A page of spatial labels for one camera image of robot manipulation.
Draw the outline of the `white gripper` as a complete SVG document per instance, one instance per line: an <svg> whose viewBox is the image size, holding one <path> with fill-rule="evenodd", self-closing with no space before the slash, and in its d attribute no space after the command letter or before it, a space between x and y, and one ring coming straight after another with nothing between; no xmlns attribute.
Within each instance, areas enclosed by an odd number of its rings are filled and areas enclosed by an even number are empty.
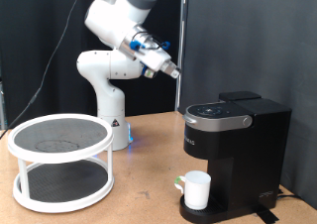
<svg viewBox="0 0 317 224"><path fill-rule="evenodd" d="M137 51L137 59L145 66L143 74L161 70L172 78L178 78L181 73L181 69L170 61L171 56L163 49L140 48Z"/></svg>

